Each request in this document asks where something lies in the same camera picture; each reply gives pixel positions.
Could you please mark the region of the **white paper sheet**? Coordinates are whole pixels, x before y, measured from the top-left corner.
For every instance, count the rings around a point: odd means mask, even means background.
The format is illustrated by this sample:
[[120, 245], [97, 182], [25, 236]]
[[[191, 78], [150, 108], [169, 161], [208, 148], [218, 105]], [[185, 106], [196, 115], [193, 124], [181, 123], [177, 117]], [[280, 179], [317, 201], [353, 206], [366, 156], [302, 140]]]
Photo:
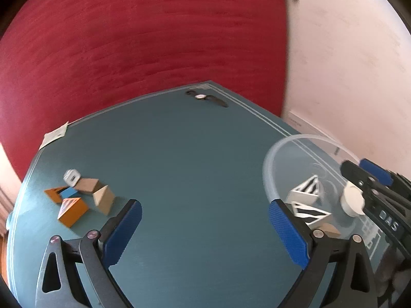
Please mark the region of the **white paper sheet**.
[[65, 124], [61, 125], [59, 128], [46, 133], [42, 139], [39, 150], [49, 145], [51, 142], [54, 142], [55, 140], [58, 140], [64, 137], [66, 135], [68, 125], [69, 125], [69, 122], [66, 122]]

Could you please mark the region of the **large orange triangular block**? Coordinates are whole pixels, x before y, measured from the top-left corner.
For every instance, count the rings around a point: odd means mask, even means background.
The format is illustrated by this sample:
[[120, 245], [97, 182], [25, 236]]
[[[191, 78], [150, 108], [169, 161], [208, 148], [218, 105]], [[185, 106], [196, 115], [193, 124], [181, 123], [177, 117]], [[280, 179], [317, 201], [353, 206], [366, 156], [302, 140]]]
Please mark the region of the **large orange triangular block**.
[[88, 209], [88, 205], [81, 197], [69, 197], [63, 199], [57, 219], [66, 227], [71, 228]]

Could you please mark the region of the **black wristwatch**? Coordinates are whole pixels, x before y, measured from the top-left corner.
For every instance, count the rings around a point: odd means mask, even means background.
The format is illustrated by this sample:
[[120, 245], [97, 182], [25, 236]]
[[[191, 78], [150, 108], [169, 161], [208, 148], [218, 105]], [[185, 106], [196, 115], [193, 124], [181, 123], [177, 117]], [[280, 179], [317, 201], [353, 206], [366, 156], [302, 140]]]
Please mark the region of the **black wristwatch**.
[[187, 90], [185, 94], [199, 101], [209, 101], [209, 102], [212, 102], [224, 108], [229, 107], [229, 105], [224, 100], [219, 99], [215, 97], [214, 95], [206, 95], [206, 94], [197, 93], [197, 91], [195, 90]]

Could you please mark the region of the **white striped triangular block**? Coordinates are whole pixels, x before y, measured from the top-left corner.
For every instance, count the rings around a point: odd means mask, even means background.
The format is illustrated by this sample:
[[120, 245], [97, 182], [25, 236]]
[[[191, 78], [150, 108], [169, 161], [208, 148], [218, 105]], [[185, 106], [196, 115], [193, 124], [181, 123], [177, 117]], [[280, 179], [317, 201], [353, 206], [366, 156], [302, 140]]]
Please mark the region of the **white striped triangular block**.
[[310, 229], [318, 228], [332, 219], [330, 212], [300, 202], [291, 202], [291, 207], [294, 216], [301, 219]]

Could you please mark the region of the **white ceramic plate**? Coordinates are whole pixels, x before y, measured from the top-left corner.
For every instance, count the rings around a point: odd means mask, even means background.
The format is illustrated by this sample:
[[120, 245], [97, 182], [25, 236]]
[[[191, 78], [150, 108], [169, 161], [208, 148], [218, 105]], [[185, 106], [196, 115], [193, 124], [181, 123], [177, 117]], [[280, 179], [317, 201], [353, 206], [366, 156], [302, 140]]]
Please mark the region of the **white ceramic plate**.
[[364, 216], [365, 200], [362, 191], [356, 185], [348, 181], [343, 189], [340, 199], [341, 208], [350, 217]]

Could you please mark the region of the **white charger box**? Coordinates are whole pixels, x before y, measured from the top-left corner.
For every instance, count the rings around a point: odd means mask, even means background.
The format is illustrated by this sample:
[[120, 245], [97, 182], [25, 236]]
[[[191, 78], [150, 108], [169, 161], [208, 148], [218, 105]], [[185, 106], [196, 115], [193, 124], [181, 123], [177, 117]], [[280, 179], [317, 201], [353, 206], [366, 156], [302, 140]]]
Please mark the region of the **white charger box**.
[[63, 176], [64, 182], [70, 187], [74, 187], [81, 179], [81, 174], [76, 169], [69, 169]]

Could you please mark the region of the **small orange triangular block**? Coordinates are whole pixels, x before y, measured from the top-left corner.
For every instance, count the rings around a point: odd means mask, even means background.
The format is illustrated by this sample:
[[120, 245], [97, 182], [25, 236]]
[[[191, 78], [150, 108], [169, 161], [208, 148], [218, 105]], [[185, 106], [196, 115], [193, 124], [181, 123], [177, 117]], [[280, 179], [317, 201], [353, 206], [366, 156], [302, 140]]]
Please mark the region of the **small orange triangular block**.
[[54, 203], [61, 204], [63, 198], [61, 197], [61, 193], [66, 190], [68, 186], [60, 186], [58, 188], [49, 188], [44, 190], [44, 193], [49, 197]]

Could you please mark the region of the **blue cube block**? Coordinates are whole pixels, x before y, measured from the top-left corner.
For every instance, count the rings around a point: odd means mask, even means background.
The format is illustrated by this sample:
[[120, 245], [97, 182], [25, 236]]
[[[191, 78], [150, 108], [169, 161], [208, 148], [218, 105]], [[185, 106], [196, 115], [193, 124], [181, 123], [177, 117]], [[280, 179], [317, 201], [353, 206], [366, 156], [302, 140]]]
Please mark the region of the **blue cube block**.
[[78, 191], [73, 187], [67, 187], [59, 192], [62, 199], [74, 197], [76, 194], [78, 194]]

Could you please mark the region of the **small tan wooden block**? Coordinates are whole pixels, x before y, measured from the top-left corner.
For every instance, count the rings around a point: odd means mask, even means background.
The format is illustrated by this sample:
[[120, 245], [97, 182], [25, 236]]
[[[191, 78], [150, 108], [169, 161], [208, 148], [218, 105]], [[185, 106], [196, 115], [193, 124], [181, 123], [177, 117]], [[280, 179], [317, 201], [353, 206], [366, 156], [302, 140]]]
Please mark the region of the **small tan wooden block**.
[[330, 223], [323, 223], [318, 229], [330, 238], [339, 238], [341, 235], [340, 231]]

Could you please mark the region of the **brown rectangular wooden block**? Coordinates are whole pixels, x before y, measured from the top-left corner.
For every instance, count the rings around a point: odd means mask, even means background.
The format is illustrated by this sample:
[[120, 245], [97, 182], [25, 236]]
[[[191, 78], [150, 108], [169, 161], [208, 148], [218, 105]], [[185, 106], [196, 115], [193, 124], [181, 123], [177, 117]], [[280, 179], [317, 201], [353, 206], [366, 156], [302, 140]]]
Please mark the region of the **brown rectangular wooden block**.
[[80, 178], [75, 184], [74, 189], [85, 195], [93, 195], [94, 192], [103, 187], [99, 179]]

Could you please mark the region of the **clear plastic container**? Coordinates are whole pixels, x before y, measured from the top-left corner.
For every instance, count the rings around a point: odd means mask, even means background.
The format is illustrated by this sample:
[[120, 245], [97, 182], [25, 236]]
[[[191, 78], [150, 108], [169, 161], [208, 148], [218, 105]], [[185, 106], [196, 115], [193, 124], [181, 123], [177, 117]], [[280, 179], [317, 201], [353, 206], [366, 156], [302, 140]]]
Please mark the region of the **clear plastic container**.
[[281, 199], [312, 229], [326, 229], [335, 237], [359, 234], [371, 246], [382, 230], [363, 212], [361, 190], [344, 178], [344, 161], [359, 157], [335, 140], [298, 134], [277, 141], [263, 162], [267, 199]]

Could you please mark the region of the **tan wooden wedge block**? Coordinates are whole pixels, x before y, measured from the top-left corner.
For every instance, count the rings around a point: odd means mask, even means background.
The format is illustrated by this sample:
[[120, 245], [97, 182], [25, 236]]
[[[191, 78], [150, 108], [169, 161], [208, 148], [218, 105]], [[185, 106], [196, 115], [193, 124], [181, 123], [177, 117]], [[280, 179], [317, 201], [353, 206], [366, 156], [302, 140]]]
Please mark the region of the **tan wooden wedge block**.
[[101, 187], [93, 193], [93, 201], [96, 207], [101, 213], [105, 214], [105, 216], [109, 215], [115, 198], [115, 194], [108, 185]]

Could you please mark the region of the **red quilted sofa back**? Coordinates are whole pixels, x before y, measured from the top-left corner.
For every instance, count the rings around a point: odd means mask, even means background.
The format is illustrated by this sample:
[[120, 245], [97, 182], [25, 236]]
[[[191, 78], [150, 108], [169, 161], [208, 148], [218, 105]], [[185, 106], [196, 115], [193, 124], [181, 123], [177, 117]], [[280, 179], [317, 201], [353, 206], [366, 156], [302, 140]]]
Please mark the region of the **red quilted sofa back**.
[[280, 115], [285, 0], [28, 0], [1, 38], [1, 145], [23, 178], [43, 136], [214, 81]]

